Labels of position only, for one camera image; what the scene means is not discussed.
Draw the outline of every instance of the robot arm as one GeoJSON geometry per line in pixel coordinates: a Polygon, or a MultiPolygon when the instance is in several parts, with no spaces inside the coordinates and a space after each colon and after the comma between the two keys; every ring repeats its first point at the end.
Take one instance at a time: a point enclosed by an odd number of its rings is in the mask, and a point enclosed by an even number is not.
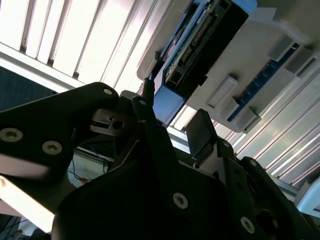
{"type": "Polygon", "coordinates": [[[39,191],[61,185],[81,142],[113,139],[112,170],[66,194],[52,213],[53,240],[319,239],[258,162],[235,157],[203,110],[187,127],[195,167],[176,158],[150,102],[103,83],[2,112],[0,128],[2,179],[39,191]]]}

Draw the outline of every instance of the cable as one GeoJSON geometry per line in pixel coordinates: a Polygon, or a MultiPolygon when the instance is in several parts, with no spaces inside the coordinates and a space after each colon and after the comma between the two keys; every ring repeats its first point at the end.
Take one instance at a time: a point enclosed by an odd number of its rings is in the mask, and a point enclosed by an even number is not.
{"type": "Polygon", "coordinates": [[[6,240],[6,239],[8,239],[8,238],[10,237],[9,234],[10,234],[10,232],[12,231],[12,228],[14,227],[14,225],[16,225],[17,219],[18,219],[18,218],[16,218],[16,219],[13,221],[13,224],[12,224],[10,227],[7,227],[7,228],[5,228],[5,229],[3,230],[3,232],[4,232],[6,229],[10,228],[10,230],[7,232],[4,240],[6,240]]]}
{"type": "Polygon", "coordinates": [[[75,161],[74,161],[73,158],[72,158],[72,166],[73,166],[73,172],[72,172],[72,171],[69,171],[69,170],[67,170],[67,172],[73,174],[73,176],[74,176],[75,179],[77,179],[77,180],[79,180],[79,181],[92,181],[92,180],[93,180],[93,179],[86,179],[85,177],[80,177],[79,175],[77,175],[77,174],[75,173],[76,168],[75,168],[75,161]]]}
{"type": "Polygon", "coordinates": [[[23,220],[23,221],[19,221],[19,222],[15,223],[15,224],[12,224],[12,225],[6,227],[5,229],[3,229],[2,231],[5,231],[5,230],[11,228],[12,226],[17,225],[17,224],[20,224],[20,223],[23,223],[23,222],[25,222],[25,221],[28,221],[28,219],[25,219],[25,220],[23,220]]]}
{"type": "Polygon", "coordinates": [[[97,158],[100,159],[103,162],[102,174],[105,174],[106,173],[106,166],[109,167],[108,164],[107,164],[108,160],[105,159],[105,158],[100,157],[99,154],[96,152],[95,148],[92,145],[90,146],[90,148],[94,152],[94,154],[97,156],[97,158]]]}
{"type": "Polygon", "coordinates": [[[19,222],[15,223],[17,219],[18,219],[18,217],[14,220],[14,224],[12,224],[12,225],[10,225],[10,226],[8,226],[8,227],[6,227],[5,229],[2,230],[2,232],[4,232],[5,230],[10,229],[9,232],[6,234],[4,240],[7,240],[8,237],[11,237],[11,236],[12,236],[12,235],[10,235],[10,236],[8,236],[8,235],[10,234],[10,232],[11,232],[12,228],[14,227],[14,225],[17,225],[17,224],[23,223],[23,222],[25,222],[25,221],[28,221],[28,219],[25,219],[25,220],[23,220],[23,221],[19,221],[19,222]]]}

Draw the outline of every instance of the blue circuit board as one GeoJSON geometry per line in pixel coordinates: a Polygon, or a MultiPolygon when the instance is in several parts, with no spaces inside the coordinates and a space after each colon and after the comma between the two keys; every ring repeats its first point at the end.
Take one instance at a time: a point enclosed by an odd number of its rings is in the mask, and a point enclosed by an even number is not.
{"type": "Polygon", "coordinates": [[[261,90],[261,88],[272,78],[272,76],[281,68],[281,66],[294,54],[299,48],[298,43],[294,43],[293,46],[284,54],[279,60],[275,61],[270,59],[267,64],[261,69],[261,71],[254,77],[248,86],[243,90],[236,102],[239,104],[238,108],[228,118],[231,122],[238,113],[247,105],[247,103],[261,90]]]}

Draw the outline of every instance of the screw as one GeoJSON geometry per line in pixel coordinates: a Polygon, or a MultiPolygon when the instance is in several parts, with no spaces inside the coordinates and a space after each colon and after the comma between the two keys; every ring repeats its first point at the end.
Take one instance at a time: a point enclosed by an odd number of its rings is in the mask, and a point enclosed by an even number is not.
{"type": "Polygon", "coordinates": [[[42,145],[42,150],[49,155],[57,155],[62,152],[62,146],[57,141],[46,141],[42,145]]]}
{"type": "Polygon", "coordinates": [[[242,226],[248,233],[254,234],[255,233],[255,226],[253,223],[245,216],[241,217],[240,219],[242,226]]]}
{"type": "Polygon", "coordinates": [[[103,91],[104,91],[104,93],[106,93],[108,95],[112,95],[112,91],[107,88],[103,89],[103,91]]]}
{"type": "Polygon", "coordinates": [[[9,143],[18,142],[20,139],[22,139],[23,136],[24,134],[22,133],[22,131],[16,128],[9,127],[0,131],[1,140],[9,143]]]}
{"type": "Polygon", "coordinates": [[[141,103],[142,105],[147,106],[147,103],[145,101],[143,101],[143,100],[140,100],[139,103],[141,103]]]}
{"type": "Polygon", "coordinates": [[[223,144],[224,144],[226,147],[230,147],[230,144],[229,144],[226,140],[223,140],[223,144]]]}
{"type": "Polygon", "coordinates": [[[255,161],[253,161],[253,160],[250,160],[250,163],[255,167],[257,166],[257,163],[255,161]]]}
{"type": "Polygon", "coordinates": [[[187,198],[180,192],[173,194],[173,201],[181,209],[186,209],[188,207],[187,198]]]}

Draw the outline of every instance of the dark wall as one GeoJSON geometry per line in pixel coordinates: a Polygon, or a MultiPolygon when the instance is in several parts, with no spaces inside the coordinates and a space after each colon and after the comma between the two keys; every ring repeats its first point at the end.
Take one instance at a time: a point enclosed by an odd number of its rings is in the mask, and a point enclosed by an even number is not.
{"type": "Polygon", "coordinates": [[[45,98],[54,93],[0,66],[0,111],[45,98]]]}

